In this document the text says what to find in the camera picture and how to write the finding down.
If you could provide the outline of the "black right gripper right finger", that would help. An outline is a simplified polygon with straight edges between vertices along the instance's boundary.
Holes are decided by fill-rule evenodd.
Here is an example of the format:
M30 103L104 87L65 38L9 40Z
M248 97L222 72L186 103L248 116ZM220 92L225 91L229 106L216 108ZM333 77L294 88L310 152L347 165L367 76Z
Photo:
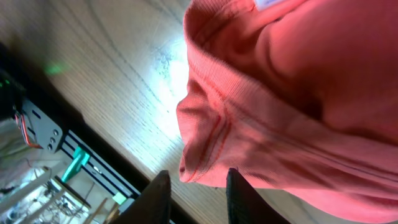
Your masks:
M238 172L230 168L226 179L229 224L289 224Z

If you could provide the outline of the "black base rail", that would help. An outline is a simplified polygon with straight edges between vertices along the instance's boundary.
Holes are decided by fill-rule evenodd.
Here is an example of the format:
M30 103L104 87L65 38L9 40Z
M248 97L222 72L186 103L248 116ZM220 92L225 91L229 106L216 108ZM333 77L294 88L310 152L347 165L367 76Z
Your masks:
M66 170L58 177L61 184L84 173L113 196L120 195L123 201L111 221L151 183L81 118L74 117L68 108L33 81L23 64L2 45L1 119L6 118L15 120L29 145L65 156ZM169 223L193 222L171 198Z

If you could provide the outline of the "red graphic t-shirt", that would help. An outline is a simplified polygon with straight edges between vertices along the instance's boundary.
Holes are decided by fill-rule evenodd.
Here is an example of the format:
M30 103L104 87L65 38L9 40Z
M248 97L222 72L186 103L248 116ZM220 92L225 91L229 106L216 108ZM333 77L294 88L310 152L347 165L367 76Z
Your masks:
M397 2L192 1L185 183L236 168L330 215L397 220Z

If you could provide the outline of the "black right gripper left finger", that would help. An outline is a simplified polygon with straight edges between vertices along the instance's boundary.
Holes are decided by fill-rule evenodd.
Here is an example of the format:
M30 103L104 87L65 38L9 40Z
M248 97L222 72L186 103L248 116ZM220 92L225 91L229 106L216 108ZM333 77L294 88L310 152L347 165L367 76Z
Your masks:
M112 224L168 224L171 183L167 170L160 171L136 200Z

